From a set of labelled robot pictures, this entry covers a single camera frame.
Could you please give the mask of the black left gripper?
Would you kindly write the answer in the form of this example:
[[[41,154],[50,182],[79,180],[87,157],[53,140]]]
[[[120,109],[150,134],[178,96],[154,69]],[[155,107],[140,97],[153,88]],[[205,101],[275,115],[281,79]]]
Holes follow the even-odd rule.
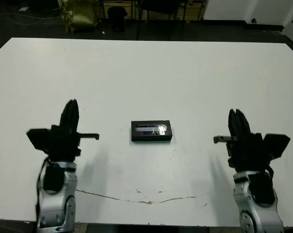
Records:
[[[48,156],[51,161],[74,161],[80,156],[80,140],[94,138],[99,140],[98,133],[79,133],[79,107],[76,99],[70,100],[61,114],[60,125],[52,125],[48,139]]]

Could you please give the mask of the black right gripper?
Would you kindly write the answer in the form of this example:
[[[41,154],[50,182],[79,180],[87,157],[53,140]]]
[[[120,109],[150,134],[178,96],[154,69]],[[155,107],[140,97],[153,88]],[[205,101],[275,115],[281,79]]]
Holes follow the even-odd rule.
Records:
[[[260,133],[251,133],[249,123],[242,111],[230,109],[228,128],[231,136],[217,135],[213,142],[225,143],[228,165],[236,172],[270,170],[270,160]]]

